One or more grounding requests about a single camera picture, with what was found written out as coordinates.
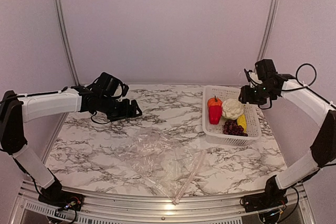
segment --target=aluminum frame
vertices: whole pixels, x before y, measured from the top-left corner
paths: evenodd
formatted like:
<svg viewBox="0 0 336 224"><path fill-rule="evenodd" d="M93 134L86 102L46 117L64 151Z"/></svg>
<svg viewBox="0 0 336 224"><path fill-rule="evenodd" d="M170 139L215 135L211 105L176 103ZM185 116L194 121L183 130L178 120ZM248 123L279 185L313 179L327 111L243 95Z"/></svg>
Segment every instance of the aluminum frame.
<svg viewBox="0 0 336 224"><path fill-rule="evenodd" d="M72 80L74 81L74 84L78 86L80 83L79 83L79 78L78 78L78 74L77 74L76 67L75 67L75 62L72 57L70 42L69 42L69 38L67 34L65 21L64 21L62 1L55 0L55 6L56 6L58 24L59 24L59 28L60 28L60 32L62 36L62 42L63 42L64 50L67 56L67 61L68 61L71 77L72 77Z"/></svg>
<svg viewBox="0 0 336 224"><path fill-rule="evenodd" d="M157 196L130 196L105 194L95 191L64 188L68 191L81 193L85 196L81 212L78 218L107 221L112 220L121 224L136 223L193 223L213 224L227 220L239 219L243 216L255 215L257 212L245 213L244 208L239 204L243 195L259 193L262 190L228 194L220 196L198 196L183 197L179 205L175 206L168 198ZM297 186L300 194L300 209L304 224L315 224L312 218L311 209L307 195L302 185ZM288 206L294 205L297 201L296 192L289 189L287 193ZM12 212L10 224L19 224L23 213L27 208L27 202L37 206L36 211L41 212L38 206L55 209L53 206L38 202L38 194L34 184L25 180L19 192ZM62 212L68 219L73 218L73 212Z"/></svg>
<svg viewBox="0 0 336 224"><path fill-rule="evenodd" d="M274 21L275 21L277 10L278 10L278 5L279 5L279 0L271 0L267 22L266 22L266 27L265 27L265 32L264 32L264 36L262 38L262 42L260 45L260 50L259 50L259 54L257 57L257 61L260 61L264 59L265 57L268 42L271 36L272 29L274 27Z"/></svg>

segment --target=yellow fruit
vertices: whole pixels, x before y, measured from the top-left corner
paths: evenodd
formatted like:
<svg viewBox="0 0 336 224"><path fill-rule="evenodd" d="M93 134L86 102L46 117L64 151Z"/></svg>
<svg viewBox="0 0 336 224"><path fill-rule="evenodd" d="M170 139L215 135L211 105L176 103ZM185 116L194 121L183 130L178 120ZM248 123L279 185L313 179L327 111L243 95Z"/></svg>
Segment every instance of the yellow fruit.
<svg viewBox="0 0 336 224"><path fill-rule="evenodd" d="M247 123L246 123L246 118L245 118L244 114L242 114L240 117L238 117L237 124L242 126L244 128L244 133L246 133Z"/></svg>

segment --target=white plastic basket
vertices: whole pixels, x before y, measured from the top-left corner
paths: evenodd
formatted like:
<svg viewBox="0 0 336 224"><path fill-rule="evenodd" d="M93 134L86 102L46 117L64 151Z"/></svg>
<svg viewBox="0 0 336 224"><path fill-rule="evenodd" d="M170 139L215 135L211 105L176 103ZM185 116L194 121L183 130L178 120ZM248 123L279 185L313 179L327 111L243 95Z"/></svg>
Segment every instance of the white plastic basket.
<svg viewBox="0 0 336 224"><path fill-rule="evenodd" d="M244 105L244 114L246 117L248 136L233 136L223 134L225 119L222 117L217 125L209 123L209 114L207 102L210 98L216 96L222 101L229 98L238 99L240 89L222 87L222 86L205 86L203 91L203 109L202 109L202 126L206 134L206 141L212 144L227 144L244 146L261 138L261 129L258 115L255 107L251 104Z"/></svg>

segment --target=grapes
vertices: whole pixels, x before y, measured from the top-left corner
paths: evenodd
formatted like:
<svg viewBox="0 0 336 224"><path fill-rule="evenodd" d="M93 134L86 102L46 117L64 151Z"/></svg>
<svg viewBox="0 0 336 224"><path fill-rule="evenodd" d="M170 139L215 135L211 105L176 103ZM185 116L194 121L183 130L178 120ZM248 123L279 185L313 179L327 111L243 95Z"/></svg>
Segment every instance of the grapes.
<svg viewBox="0 0 336 224"><path fill-rule="evenodd" d="M237 124L237 120L227 120L223 126L223 133L233 136L248 136L244 133L244 128Z"/></svg>

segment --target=table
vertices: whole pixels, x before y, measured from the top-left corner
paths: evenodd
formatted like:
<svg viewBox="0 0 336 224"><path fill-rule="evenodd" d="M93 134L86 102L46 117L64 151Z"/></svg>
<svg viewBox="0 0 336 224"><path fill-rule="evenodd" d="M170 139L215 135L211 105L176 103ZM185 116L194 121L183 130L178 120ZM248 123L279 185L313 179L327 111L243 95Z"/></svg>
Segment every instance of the table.
<svg viewBox="0 0 336 224"><path fill-rule="evenodd" d="M63 185L114 194L161 195L147 179L115 156L113 149L143 127L160 129L185 147L206 150L205 162L184 196L238 193L262 189L286 164L263 113L257 108L262 138L248 146L215 145L202 130L204 86L134 84L127 95L136 99L142 117L106 125L91 121L89 112L70 113L46 166ZM98 114L95 119L103 122Z"/></svg>

